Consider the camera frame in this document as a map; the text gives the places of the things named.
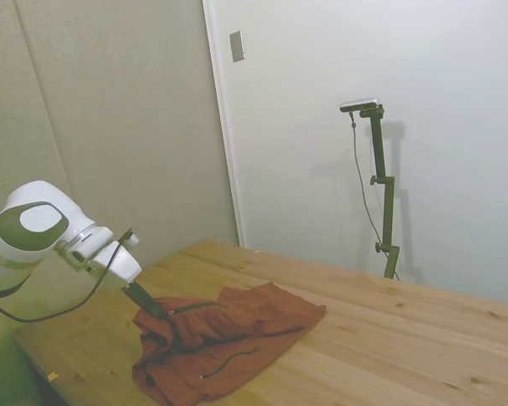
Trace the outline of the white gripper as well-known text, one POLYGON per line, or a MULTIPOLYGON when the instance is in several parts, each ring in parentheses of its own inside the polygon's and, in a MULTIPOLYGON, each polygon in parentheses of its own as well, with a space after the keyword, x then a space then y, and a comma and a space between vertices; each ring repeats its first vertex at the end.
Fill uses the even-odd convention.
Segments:
MULTIPOLYGON (((108 244, 91 260, 91 275, 98 280, 104 273, 113 252, 118 244, 108 244)), ((124 247, 121 247, 114 257, 100 287, 107 290, 124 288, 126 296, 146 313, 155 319, 163 318, 160 304, 137 282, 133 282, 141 274, 141 266, 135 257, 124 247)))

